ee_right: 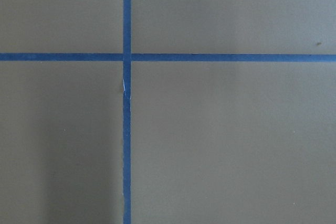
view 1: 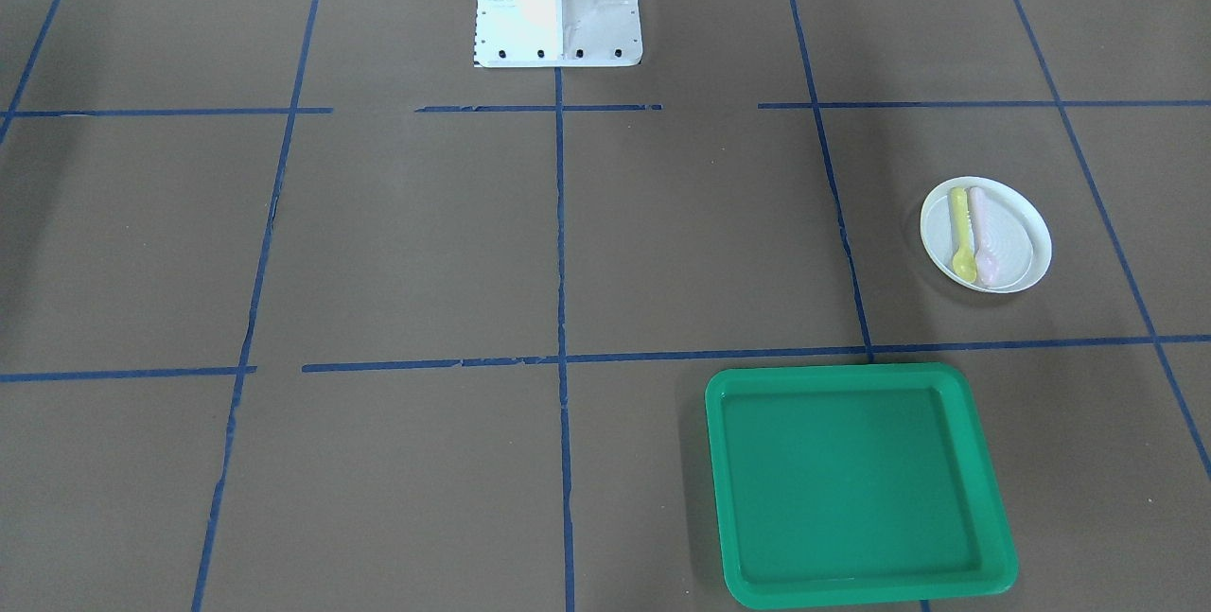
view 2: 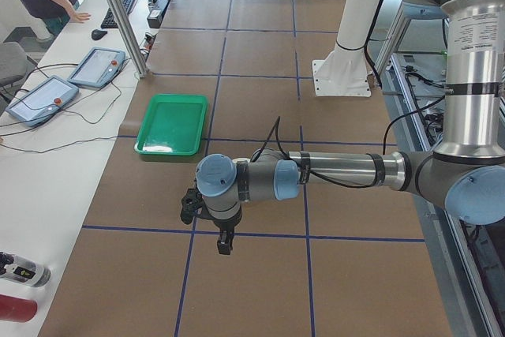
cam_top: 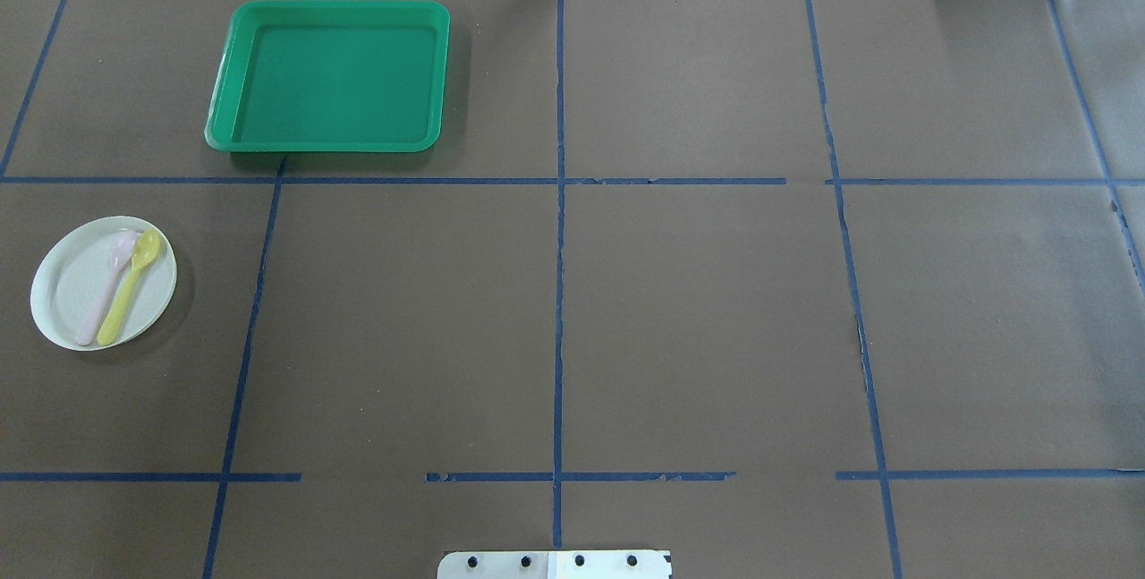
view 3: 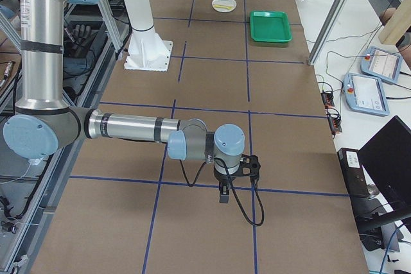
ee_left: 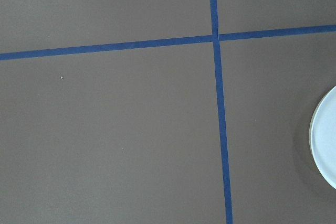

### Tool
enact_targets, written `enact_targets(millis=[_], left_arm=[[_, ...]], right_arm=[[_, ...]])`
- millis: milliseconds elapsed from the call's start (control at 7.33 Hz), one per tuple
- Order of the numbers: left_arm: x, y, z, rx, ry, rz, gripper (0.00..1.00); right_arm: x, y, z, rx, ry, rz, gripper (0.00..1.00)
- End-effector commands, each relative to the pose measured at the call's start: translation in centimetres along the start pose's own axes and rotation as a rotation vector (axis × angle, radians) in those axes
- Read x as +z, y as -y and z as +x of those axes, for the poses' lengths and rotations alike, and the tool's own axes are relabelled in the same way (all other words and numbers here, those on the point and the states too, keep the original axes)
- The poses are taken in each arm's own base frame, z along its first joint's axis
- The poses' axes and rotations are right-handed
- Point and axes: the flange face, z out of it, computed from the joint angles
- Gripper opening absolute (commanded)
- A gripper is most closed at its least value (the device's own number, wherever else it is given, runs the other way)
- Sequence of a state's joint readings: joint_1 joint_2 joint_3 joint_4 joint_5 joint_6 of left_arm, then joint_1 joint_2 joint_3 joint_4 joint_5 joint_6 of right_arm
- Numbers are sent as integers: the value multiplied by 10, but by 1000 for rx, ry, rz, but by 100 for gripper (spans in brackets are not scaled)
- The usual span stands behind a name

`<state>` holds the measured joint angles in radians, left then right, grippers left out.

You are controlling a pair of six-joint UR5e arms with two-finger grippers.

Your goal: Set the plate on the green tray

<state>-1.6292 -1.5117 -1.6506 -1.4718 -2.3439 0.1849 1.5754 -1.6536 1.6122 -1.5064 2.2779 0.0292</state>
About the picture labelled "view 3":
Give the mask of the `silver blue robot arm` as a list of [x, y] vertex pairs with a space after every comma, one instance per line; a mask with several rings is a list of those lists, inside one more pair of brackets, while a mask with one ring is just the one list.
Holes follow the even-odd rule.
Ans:
[[70, 0], [20, 0], [22, 97], [3, 128], [8, 147], [37, 159], [83, 139], [115, 138], [167, 146], [172, 159], [213, 164], [220, 201], [235, 194], [233, 180], [246, 166], [245, 136], [234, 124], [215, 132], [187, 121], [103, 113], [63, 99], [64, 7]]

